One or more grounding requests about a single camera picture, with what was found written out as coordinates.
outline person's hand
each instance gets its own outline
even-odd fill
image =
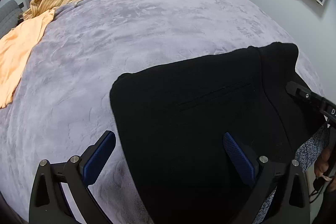
[[[325,148],[321,155],[317,158],[314,164],[314,171],[317,178],[321,177],[324,172],[326,172],[329,168],[328,160],[330,158],[332,151],[329,148]],[[336,179],[329,185],[327,188],[328,192],[332,192],[336,190]]]

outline blue patterned cloth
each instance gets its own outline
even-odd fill
[[[321,154],[322,150],[328,145],[329,131],[327,129],[327,123],[323,124],[323,126],[321,126],[320,129],[308,141],[306,141],[298,148],[298,150],[296,150],[295,159],[299,161],[303,172],[307,171],[307,169]],[[253,224],[259,224],[264,220],[276,190],[277,188],[275,188],[268,198],[265,199],[260,211],[253,221]]]

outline clothing pile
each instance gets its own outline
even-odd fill
[[[38,44],[47,25],[53,21],[55,9],[82,0],[31,0],[23,22],[0,39],[0,108],[13,101],[32,48]]]

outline gray fleece blanket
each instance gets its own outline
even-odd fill
[[[248,0],[84,0],[61,7],[33,49],[13,103],[0,110],[0,191],[28,220],[40,160],[81,155],[112,130],[115,151],[90,190],[113,223],[151,223],[118,139],[113,82],[124,72],[274,41],[294,42]],[[302,52],[296,71],[323,94]],[[71,197],[69,203],[75,208]]]

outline gray chair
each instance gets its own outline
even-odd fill
[[[19,14],[21,13],[22,9],[20,9],[14,0],[10,0],[0,7],[0,38],[16,27]]]

